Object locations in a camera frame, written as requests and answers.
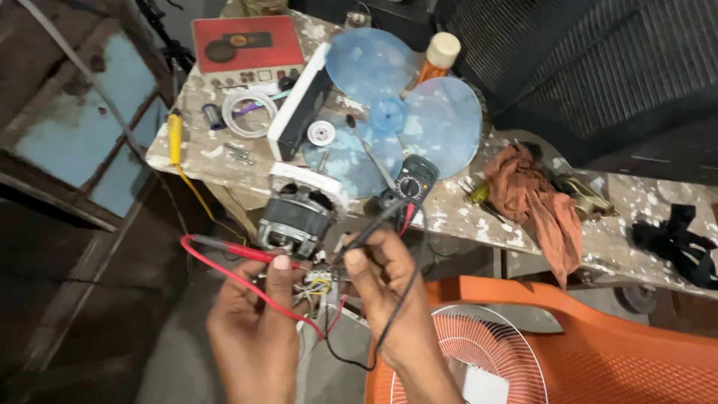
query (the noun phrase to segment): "black knob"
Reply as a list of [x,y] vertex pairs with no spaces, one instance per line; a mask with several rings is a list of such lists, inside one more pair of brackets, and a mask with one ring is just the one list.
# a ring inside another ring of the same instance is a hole
[[415,180],[407,178],[401,181],[399,190],[401,190],[401,193],[407,198],[413,198],[419,194],[419,184]]

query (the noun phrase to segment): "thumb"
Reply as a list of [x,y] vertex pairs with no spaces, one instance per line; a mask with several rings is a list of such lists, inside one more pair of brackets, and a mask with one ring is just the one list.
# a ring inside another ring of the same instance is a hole
[[293,284],[292,260],[289,255],[277,255],[269,264],[269,268],[267,268],[267,296],[280,306],[291,310]]
[[349,278],[367,306],[372,306],[383,298],[383,289],[372,272],[369,259],[362,249],[350,249],[344,254],[344,265]]

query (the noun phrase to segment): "fingernail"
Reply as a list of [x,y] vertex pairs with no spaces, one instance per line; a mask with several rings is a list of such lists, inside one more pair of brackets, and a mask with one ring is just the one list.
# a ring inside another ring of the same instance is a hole
[[272,263],[278,270],[288,270],[292,268],[292,260],[289,259],[289,255],[277,255]]
[[344,254],[344,261],[349,264],[358,264],[362,260],[362,253],[358,249],[350,249]]

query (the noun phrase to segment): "black cloth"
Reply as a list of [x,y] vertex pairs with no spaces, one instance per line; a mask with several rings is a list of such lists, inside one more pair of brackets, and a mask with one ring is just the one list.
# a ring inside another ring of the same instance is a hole
[[671,218],[662,221],[659,227],[645,221],[634,223],[633,242],[638,248],[671,261],[678,273],[695,286],[718,290],[718,281],[711,279],[711,275],[716,275],[711,250],[718,247],[710,239],[687,230],[695,217],[695,206],[674,203],[671,205]]

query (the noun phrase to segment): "brown cloth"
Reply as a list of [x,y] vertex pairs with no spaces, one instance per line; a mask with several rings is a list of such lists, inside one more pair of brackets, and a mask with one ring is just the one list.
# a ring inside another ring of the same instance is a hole
[[491,192],[488,200],[505,217],[518,224],[527,220],[536,227],[538,243],[551,271],[566,288],[566,276],[581,263],[581,221],[576,201],[556,192],[533,164],[521,144],[510,144],[484,170]]

